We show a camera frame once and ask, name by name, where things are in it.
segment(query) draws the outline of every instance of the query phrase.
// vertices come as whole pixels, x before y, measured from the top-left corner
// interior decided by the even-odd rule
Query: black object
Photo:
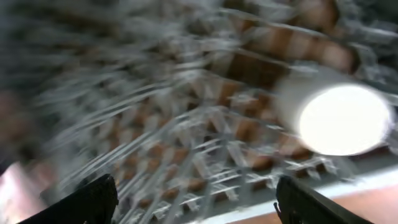
[[[114,179],[106,174],[20,224],[111,224],[118,203]]]
[[[283,224],[371,224],[291,177],[280,178],[276,197]]]

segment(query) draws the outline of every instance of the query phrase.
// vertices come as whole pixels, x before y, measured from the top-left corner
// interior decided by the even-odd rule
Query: metal grating
[[[19,59],[58,73],[34,103],[57,132],[48,148],[60,197],[106,172],[117,180],[117,223],[188,222],[272,199],[281,174],[321,185],[353,181],[364,162],[396,162],[386,147],[314,154],[271,108],[275,82],[315,64],[383,87],[394,76],[380,72],[367,38],[350,41],[393,38],[362,24],[352,2],[134,2],[18,7]]]

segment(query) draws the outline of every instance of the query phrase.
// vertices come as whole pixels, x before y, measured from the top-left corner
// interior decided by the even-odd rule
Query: white cylindrical light
[[[370,151],[394,126],[393,109],[377,90],[330,68],[318,67],[309,75],[293,73],[275,90],[279,121],[320,154]]]

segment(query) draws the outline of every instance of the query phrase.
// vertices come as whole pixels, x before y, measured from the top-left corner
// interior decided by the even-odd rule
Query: metal grid
[[[48,148],[61,197],[111,173],[115,221],[177,223],[206,219],[219,202],[244,209],[282,174],[354,179],[350,159],[304,149],[271,109],[275,82],[314,63],[385,86],[373,51],[345,39],[392,37],[361,24],[352,2],[102,1],[104,17],[83,2],[31,1],[50,12],[18,18],[33,27],[24,43],[41,49],[23,48],[24,62],[60,73],[35,106],[56,121]],[[65,25],[76,17],[93,30]],[[112,28],[98,34],[98,23]]]

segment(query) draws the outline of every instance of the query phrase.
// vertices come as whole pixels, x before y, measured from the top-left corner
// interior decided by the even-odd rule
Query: white surface
[[[316,190],[328,198],[336,198],[352,193],[358,193],[363,190],[378,189],[382,187],[396,185],[398,184],[397,177],[398,177],[398,165],[395,167],[391,167],[389,169],[379,170],[378,172],[372,174],[358,176],[359,180],[356,184],[336,183],[320,187],[319,189]],[[234,212],[224,213],[222,215],[217,215],[215,217],[208,218],[201,222],[191,222],[191,223],[222,224],[222,223],[236,222],[239,220],[244,220],[247,218],[252,218],[268,213],[274,213],[275,212],[275,208],[273,206],[274,202],[276,202],[276,200],[251,206],[241,211],[234,211]]]
[[[314,97],[303,109],[298,134],[309,149],[350,156],[374,149],[392,128],[394,115],[375,91],[342,84]]]

